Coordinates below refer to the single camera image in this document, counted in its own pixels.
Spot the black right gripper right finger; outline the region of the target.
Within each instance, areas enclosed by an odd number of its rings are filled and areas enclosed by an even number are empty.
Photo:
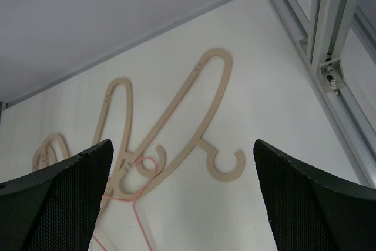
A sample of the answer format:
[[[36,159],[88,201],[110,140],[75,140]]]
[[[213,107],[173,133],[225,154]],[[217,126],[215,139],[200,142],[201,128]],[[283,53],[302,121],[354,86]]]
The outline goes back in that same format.
[[[375,189],[261,139],[253,155],[277,250],[375,250]]]

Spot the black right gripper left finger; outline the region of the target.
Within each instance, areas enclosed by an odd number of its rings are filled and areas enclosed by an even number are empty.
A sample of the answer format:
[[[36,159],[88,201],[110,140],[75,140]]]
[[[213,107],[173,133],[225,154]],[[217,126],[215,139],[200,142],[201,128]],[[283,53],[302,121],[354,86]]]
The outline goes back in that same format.
[[[1,250],[88,250],[113,153],[105,139],[1,183]]]

